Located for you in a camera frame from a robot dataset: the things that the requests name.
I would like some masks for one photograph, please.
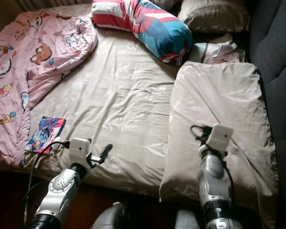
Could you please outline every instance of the pink blanket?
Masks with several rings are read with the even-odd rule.
[[[17,166],[30,110],[97,43],[88,17],[26,12],[0,33],[0,162]]]

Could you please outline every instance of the colorful card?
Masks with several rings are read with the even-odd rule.
[[[65,118],[49,118],[42,117],[39,122],[37,130],[34,132],[32,138],[28,141],[26,150],[35,153],[41,153],[55,138],[57,138],[65,126]],[[44,153],[49,154],[52,146],[49,147]]]

